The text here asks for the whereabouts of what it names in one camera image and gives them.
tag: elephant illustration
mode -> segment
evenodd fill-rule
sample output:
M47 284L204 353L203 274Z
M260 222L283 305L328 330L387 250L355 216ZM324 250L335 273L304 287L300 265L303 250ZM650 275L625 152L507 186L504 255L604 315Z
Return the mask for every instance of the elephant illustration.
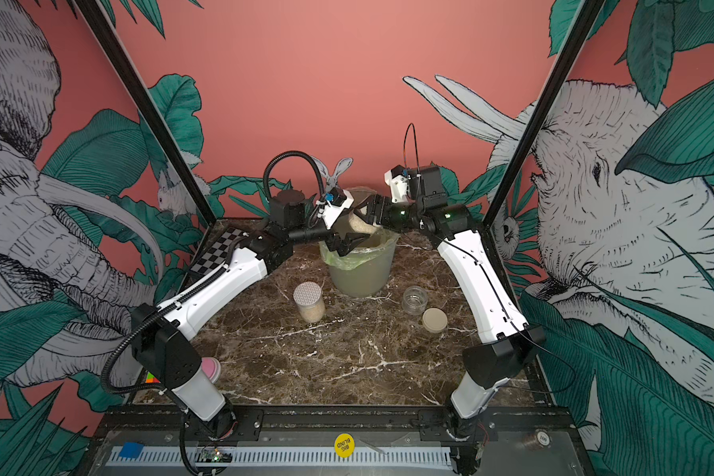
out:
M99 375L130 330L128 308L154 299L155 286L114 269L65 206L133 230L154 251L159 277L163 271L156 239L133 215L37 170L33 161L50 131L60 87L61 72L39 27L19 2L0 0L0 311L49 300L61 290L88 318L66 324L6 377L20 387L84 370ZM138 371L126 353L112 379L128 385Z

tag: elephant eye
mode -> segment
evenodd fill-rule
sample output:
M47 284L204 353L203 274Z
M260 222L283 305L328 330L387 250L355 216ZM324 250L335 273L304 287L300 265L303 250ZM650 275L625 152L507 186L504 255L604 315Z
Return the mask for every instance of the elephant eye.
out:
M595 178L595 183L600 186L600 164L598 162L592 166L592 176Z

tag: rabbit illustration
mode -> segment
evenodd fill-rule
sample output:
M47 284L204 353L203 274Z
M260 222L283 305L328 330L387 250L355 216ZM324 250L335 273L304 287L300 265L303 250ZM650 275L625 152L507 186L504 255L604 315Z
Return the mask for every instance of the rabbit illustration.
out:
M352 167L352 158L351 157L346 157L342 158L338 164L336 164L336 169L333 171L333 175L330 174L328 171L328 167L325 166L325 164L320 161L320 159L311 156L315 163L317 164L318 170L320 170L320 175L323 176L325 179L325 190L330 190L334 186L338 186L339 184L339 176L341 176L344 172L346 172L346 169L349 167Z

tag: green plastic bag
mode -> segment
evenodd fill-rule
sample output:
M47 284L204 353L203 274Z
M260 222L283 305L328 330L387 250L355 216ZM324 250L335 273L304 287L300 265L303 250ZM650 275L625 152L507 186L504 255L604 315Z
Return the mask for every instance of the green plastic bag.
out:
M368 239L368 244L378 242L377 246L369 248L357 247L346 256L339 256L335 251L328 251L328 247L325 246L325 243L320 242L320 256L323 258L323 261L325 261L325 264L329 266L343 271L351 271L361 264L384 256L386 253L393 252L399 238L399 234L385 228L380 228Z

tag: marble tabletop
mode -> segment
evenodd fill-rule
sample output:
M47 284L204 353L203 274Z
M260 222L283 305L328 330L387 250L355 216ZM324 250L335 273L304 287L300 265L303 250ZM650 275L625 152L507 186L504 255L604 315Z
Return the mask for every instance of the marble tabletop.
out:
M215 226L210 238L222 229ZM386 286L356 299L334 287L316 244L299 245L293 257L212 317L192 344L202 357L220 361L216 385L237 404L441 405L465 372L463 349L479 339L455 277L428 246L420 234L401 236ZM293 301L304 281L323 288L326 314L315 324L299 316ZM402 294L412 285L428 291L428 307L447 314L446 331L431 334L419 317L403 312ZM528 387L524 373L511 385ZM153 391L134 399L168 402ZM532 394L504 388L492 405L534 403Z

